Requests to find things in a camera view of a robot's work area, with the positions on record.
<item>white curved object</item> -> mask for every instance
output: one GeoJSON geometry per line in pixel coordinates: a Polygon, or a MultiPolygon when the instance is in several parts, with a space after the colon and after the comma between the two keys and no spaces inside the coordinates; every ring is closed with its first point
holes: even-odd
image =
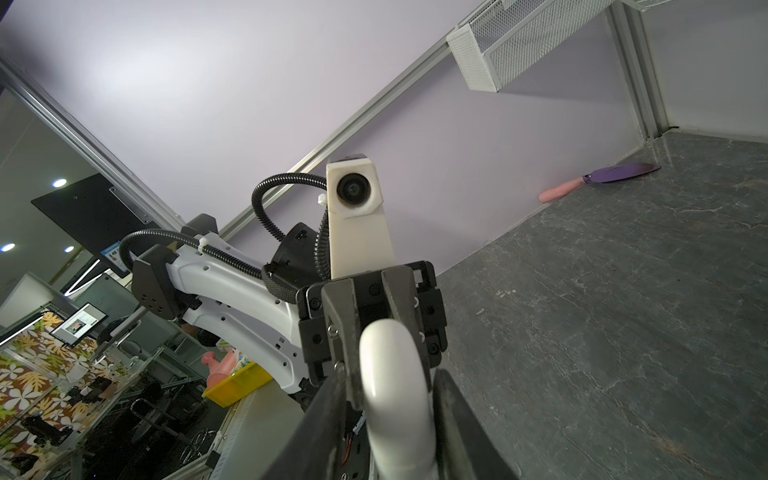
{"type": "Polygon", "coordinates": [[[359,351],[368,436],[380,478],[428,478],[435,467],[435,423],[411,334],[396,320],[376,320],[363,330],[359,351]]]}

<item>monitor screen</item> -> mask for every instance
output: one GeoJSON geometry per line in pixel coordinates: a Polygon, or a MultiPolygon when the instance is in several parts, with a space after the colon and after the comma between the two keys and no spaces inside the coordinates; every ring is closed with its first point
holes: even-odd
{"type": "Polygon", "coordinates": [[[51,334],[69,346],[77,345],[96,325],[107,318],[107,314],[90,303],[70,316],[51,334]]]}

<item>gray marble surface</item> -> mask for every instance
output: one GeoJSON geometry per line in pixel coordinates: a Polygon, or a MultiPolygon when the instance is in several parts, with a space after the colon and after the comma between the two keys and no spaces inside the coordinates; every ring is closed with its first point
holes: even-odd
{"type": "Polygon", "coordinates": [[[625,161],[439,277],[442,367],[523,478],[768,478],[768,144],[625,161]]]}

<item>yellow tray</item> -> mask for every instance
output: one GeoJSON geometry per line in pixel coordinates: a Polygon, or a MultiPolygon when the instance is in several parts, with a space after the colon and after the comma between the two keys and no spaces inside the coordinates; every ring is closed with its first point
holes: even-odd
{"type": "Polygon", "coordinates": [[[272,376],[265,369],[256,363],[249,363],[222,383],[206,389],[203,398],[213,400],[218,406],[228,407],[270,380],[272,376]]]}

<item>floral pattern curtain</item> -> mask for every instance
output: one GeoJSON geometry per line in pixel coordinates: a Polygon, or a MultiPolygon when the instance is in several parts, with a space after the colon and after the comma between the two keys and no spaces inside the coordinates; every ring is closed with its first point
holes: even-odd
{"type": "Polygon", "coordinates": [[[85,338],[69,347],[51,335],[64,322],[54,312],[44,311],[38,322],[17,336],[0,352],[0,457],[9,459],[19,453],[35,452],[35,436],[19,422],[19,416],[34,402],[33,410],[42,410],[43,419],[57,429],[70,425],[77,429],[92,405],[70,406],[69,397],[55,387],[75,364],[88,369],[78,385],[85,386],[97,376],[111,377],[105,362],[94,365],[88,358],[96,350],[96,341],[85,338]]]}

